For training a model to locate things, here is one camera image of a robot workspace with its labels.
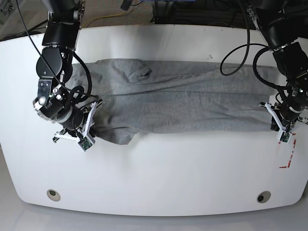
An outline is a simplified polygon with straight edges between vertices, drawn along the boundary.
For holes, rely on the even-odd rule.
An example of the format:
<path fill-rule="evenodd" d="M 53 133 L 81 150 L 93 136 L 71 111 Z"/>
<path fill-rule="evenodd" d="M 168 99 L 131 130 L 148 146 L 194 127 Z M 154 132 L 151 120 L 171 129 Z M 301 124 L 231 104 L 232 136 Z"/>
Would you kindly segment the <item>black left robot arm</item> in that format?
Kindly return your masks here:
<path fill-rule="evenodd" d="M 308 56 L 297 42 L 297 17 L 303 16 L 307 7 L 297 1 L 289 9 L 287 5 L 286 0 L 250 0 L 248 12 L 268 44 L 253 59 L 254 74 L 281 96 L 282 102 L 274 109 L 277 118 L 273 125 L 281 123 L 290 130 L 308 107 Z M 257 61 L 267 51 L 272 52 L 279 72 L 286 77 L 285 86 L 271 83 L 258 73 Z"/>

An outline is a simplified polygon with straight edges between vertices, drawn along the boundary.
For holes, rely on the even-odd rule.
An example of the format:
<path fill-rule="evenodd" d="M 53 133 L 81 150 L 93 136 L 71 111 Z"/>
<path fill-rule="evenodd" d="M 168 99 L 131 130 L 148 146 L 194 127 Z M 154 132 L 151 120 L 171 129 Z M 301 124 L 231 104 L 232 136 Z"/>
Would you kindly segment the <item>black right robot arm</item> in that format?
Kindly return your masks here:
<path fill-rule="evenodd" d="M 90 129 L 90 110 L 77 108 L 77 104 L 93 96 L 90 71 L 75 52 L 85 1 L 45 0 L 43 4 L 48 9 L 48 23 L 36 64 L 39 81 L 33 106 L 40 117 L 63 126 L 61 136 L 68 133 L 81 141 Z M 73 59 L 85 70 L 86 89 L 83 86 L 69 89 L 65 85 L 73 73 Z"/>

